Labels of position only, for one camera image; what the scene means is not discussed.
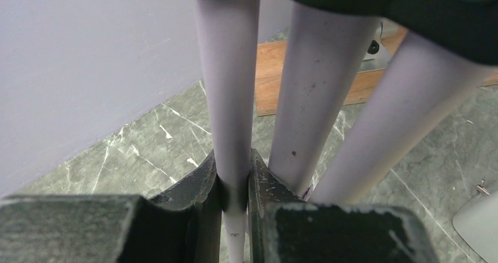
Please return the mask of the white perforated music stand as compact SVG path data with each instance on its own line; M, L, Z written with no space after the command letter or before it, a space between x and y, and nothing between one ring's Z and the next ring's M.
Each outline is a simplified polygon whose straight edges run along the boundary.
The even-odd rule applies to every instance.
M497 0L292 0L269 168L317 204L372 188L497 66ZM244 256L260 0L195 0L228 258ZM315 188L327 137L386 18L408 29Z

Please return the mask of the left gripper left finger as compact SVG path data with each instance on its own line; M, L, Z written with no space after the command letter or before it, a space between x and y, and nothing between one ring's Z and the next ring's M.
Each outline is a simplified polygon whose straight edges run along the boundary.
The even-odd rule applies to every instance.
M152 198L12 195L1 200L2 262L218 262L213 154Z

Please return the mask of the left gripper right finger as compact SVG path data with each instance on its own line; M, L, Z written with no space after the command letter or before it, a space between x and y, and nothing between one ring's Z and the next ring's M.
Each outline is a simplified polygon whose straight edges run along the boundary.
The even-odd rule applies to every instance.
M289 190L251 152L248 220L252 262L438 262L408 209L316 205Z

